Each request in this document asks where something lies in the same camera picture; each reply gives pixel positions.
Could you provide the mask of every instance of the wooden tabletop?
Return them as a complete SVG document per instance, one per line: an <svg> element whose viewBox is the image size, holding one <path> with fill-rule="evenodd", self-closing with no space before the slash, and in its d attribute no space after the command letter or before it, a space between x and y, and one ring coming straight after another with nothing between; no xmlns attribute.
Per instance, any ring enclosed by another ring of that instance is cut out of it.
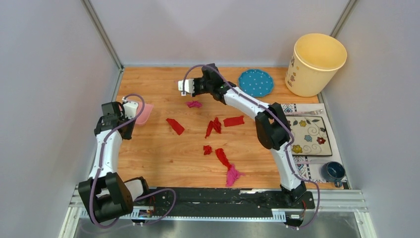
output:
<svg viewBox="0 0 420 238"><path fill-rule="evenodd" d="M229 81L237 83L239 75L249 68L220 67ZM284 83L286 68L260 68L274 79L274 90L261 98L268 103L318 103L316 96L303 98L291 93ZM118 158L118 174L123 180L143 176L149 186L225 187L226 167L216 154L203 155L203 146L213 151L223 148L230 163L246 176L233 187L279 188L280 177L271 153L258 139L255 124L245 117L245 124L223 127L222 134L214 131L204 138L210 120L243 115L239 110L215 101L211 95L181 97L177 81L188 68L134 67L126 68L117 99L129 93L142 95L154 108L147 123L136 125L131 140L124 140ZM194 69L188 78L201 77L201 69ZM201 108L188 108L187 101L198 100ZM177 135L166 119L177 120L185 131ZM334 188L321 183L321 188Z"/></svg>

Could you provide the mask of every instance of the blue mug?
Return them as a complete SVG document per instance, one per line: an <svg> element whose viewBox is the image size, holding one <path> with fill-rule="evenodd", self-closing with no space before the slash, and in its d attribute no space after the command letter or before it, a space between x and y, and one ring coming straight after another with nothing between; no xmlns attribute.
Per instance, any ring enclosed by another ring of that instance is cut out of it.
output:
<svg viewBox="0 0 420 238"><path fill-rule="evenodd" d="M344 167L338 162L328 162L321 168L321 175L327 182L333 182L335 187L343 186L341 180L346 175Z"/></svg>

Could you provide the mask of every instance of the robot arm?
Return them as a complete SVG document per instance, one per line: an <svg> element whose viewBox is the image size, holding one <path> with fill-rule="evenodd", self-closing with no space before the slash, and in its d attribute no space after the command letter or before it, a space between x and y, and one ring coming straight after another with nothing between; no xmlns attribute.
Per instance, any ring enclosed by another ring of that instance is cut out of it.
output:
<svg viewBox="0 0 420 238"><path fill-rule="evenodd" d="M217 70L217 67L214 64L210 64L209 66ZM286 153L289 153L290 158L292 158L292 153L290 149L285 151L285 146L290 139L289 135L276 121L270 123L269 119L272 119L272 117L262 109L268 108L285 125L288 125L281 105L278 103L270 105L256 100L243 92L239 87L236 87L235 84L229 82L229 84L241 95L252 98L259 106L262 106L262 108L260 108L246 98L239 96L238 93L232 90L217 73L204 67L202 68L202 71L203 77L185 80L185 87L183 87L183 80L178 82L178 90L181 91L181 95L186 96L186 93L189 93L191 96L195 97L200 94L210 93L215 100L237 108L252 118L256 123L258 140L265 148L269 149L273 155L277 169L280 173L281 188L288 194L288 198L286 198L287 201L290 203L298 201L305 193L306 186L304 182L294 176L289 167Z"/></svg>
<svg viewBox="0 0 420 238"><path fill-rule="evenodd" d="M80 182L78 187L80 198L89 216L92 219L94 215L99 223L131 213L134 206L133 200L147 190L147 183L142 177L123 182L116 172L120 145L123 139L131 139L135 122L114 132L112 130L132 119L136 115L138 106L137 102L125 99L123 99L123 104L119 102L102 104L103 116L100 117L94 130L97 140L94 164L88 180ZM90 214L89 199L98 168L101 168L101 171L93 193L94 214Z"/></svg>

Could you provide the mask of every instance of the red cloth piece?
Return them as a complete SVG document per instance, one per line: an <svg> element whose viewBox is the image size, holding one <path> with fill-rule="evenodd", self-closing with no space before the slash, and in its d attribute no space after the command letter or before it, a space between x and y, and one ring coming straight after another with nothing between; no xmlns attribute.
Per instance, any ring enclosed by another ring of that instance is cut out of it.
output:
<svg viewBox="0 0 420 238"><path fill-rule="evenodd" d="M199 101L190 101L186 102L185 104L187 104L189 108L200 108L202 106L202 104Z"/></svg>
<svg viewBox="0 0 420 238"><path fill-rule="evenodd" d="M244 173L241 173L235 169L234 164L230 164L226 158L226 155L222 148L216 149L217 158L222 162L223 165L227 167L226 172L226 186L230 187L234 184L236 180L239 179L240 176L245 176Z"/></svg>
<svg viewBox="0 0 420 238"><path fill-rule="evenodd" d="M209 145L203 146L203 150L204 150L204 155L209 155L212 152L211 146L209 146Z"/></svg>
<svg viewBox="0 0 420 238"><path fill-rule="evenodd" d="M226 155L222 148L216 149L216 155L217 155L217 158L220 160L220 162L222 162L222 164L226 166L228 170L232 167L232 165L227 160Z"/></svg>
<svg viewBox="0 0 420 238"><path fill-rule="evenodd" d="M225 127L245 124L244 116L235 117L235 118L226 118L223 120L223 124Z"/></svg>
<svg viewBox="0 0 420 238"><path fill-rule="evenodd" d="M222 133L222 123L219 122L219 118L215 117L214 120L211 120L207 126L207 131L206 131L206 136L204 138L207 138L210 134L211 131L214 130L221 134Z"/></svg>
<svg viewBox="0 0 420 238"><path fill-rule="evenodd" d="M166 121L178 135L181 135L184 132L185 128L182 127L175 119L167 118Z"/></svg>
<svg viewBox="0 0 420 238"><path fill-rule="evenodd" d="M214 118L213 128L217 133L222 133L222 123L219 122L219 118Z"/></svg>
<svg viewBox="0 0 420 238"><path fill-rule="evenodd" d="M210 135L211 130L213 130L213 121L209 122L209 125L207 126L206 136L204 138L207 138Z"/></svg>

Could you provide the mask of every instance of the pink tassel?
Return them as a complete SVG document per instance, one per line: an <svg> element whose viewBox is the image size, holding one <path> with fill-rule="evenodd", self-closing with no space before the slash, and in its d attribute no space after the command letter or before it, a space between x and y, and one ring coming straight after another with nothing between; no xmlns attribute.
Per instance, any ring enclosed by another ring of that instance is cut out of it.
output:
<svg viewBox="0 0 420 238"><path fill-rule="evenodd" d="M230 169L226 173L226 186L231 187L240 176L245 176L245 174L237 171L235 165L231 164Z"/></svg>
<svg viewBox="0 0 420 238"><path fill-rule="evenodd" d="M186 102L185 104L187 104L189 108L200 108L202 106L199 101Z"/></svg>

